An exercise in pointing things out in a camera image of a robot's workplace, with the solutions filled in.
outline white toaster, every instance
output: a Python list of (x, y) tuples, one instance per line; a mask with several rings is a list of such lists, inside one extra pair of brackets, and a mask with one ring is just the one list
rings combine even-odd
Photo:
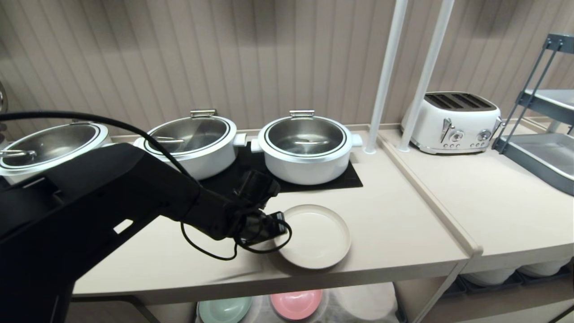
[[(402, 120), (401, 129), (411, 109), (412, 106)], [(501, 123), (498, 107), (478, 95), (428, 92), (410, 142), (426, 153), (481, 152), (488, 148)]]

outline paneled wall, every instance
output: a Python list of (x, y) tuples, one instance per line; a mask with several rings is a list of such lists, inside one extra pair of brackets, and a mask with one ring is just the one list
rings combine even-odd
[[(412, 100), (440, 0), (411, 0), (384, 122)], [(10, 110), (76, 110), (150, 129), (217, 108), (239, 128), (291, 109), (370, 121), (394, 0), (0, 0)], [(549, 32), (574, 33), (572, 0), (457, 0), (429, 90), (508, 111)], [(560, 57), (548, 84), (574, 86)], [(56, 120), (9, 123), (18, 138)]]

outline lid handle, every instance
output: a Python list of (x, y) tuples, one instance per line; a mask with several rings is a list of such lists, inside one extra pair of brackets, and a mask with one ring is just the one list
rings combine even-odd
[(259, 140), (251, 139), (251, 152), (262, 152), (263, 148), (259, 145)]
[(0, 158), (30, 156), (32, 159), (37, 156), (33, 150), (0, 150)]
[(185, 140), (172, 137), (153, 137), (160, 144), (181, 144)]
[(289, 114), (291, 117), (313, 117), (315, 116), (315, 110), (290, 110)]
[(189, 115), (192, 118), (199, 118), (199, 117), (213, 117), (215, 115), (217, 115), (217, 110), (215, 109), (211, 109), (211, 110), (191, 110), (189, 112)]
[(93, 124), (93, 121), (89, 121), (89, 120), (80, 120), (80, 119), (72, 119), (72, 122), (70, 123), (71, 125), (89, 125), (89, 124)]
[(295, 141), (294, 142), (297, 145), (326, 145), (329, 143), (328, 140), (325, 141)]

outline white bowl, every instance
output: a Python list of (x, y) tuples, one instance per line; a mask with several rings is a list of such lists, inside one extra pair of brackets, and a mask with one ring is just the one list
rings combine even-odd
[[(345, 312), (339, 316), (347, 319), (338, 322), (397, 322), (398, 303), (393, 283), (339, 287), (333, 291)], [(337, 313), (337, 308), (333, 306), (331, 312)]]
[(551, 262), (543, 262), (522, 266), (518, 271), (530, 277), (548, 277), (557, 273), (560, 268), (570, 262), (571, 258), (553, 260)]
[(502, 284), (506, 279), (508, 279), (516, 269), (517, 267), (486, 270), (471, 272), (469, 274), (461, 274), (461, 276), (478, 286), (496, 286)]

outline white pole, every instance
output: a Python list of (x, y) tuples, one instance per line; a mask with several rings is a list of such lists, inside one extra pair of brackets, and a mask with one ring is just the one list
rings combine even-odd
[(401, 40), (402, 24), (405, 20), (406, 7), (408, 0), (397, 0), (393, 13), (393, 22), (389, 31), (389, 40), (387, 41), (387, 48), (385, 49), (385, 60), (381, 69), (381, 78), (379, 80), (379, 89), (377, 90), (377, 98), (375, 100), (375, 108), (373, 109), (373, 118), (371, 119), (371, 129), (369, 132), (369, 140), (364, 148), (366, 153), (375, 153), (375, 141), (377, 140), (377, 131), (379, 131), (379, 124), (383, 116), (383, 109), (389, 92), (389, 83), (391, 81), (391, 74), (393, 73), (394, 59), (397, 55), (397, 48)]
[(546, 129), (546, 133), (555, 133), (558, 131), (558, 127), (560, 126), (560, 121), (552, 120), (548, 128)]
[(400, 151), (409, 151), (410, 138), (413, 135), (414, 125), (417, 123), (422, 100), (431, 81), (432, 71), (435, 68), (436, 59), (439, 56), (440, 45), (443, 43), (444, 33), (447, 31), (448, 20), (451, 17), (452, 6), (454, 4), (455, 0), (443, 0), (440, 6), (439, 19), (436, 22), (435, 31), (432, 34), (429, 53), (426, 56), (425, 65), (422, 68), (421, 79), (414, 95), (410, 114), (406, 120), (401, 143), (397, 146), (397, 149)]

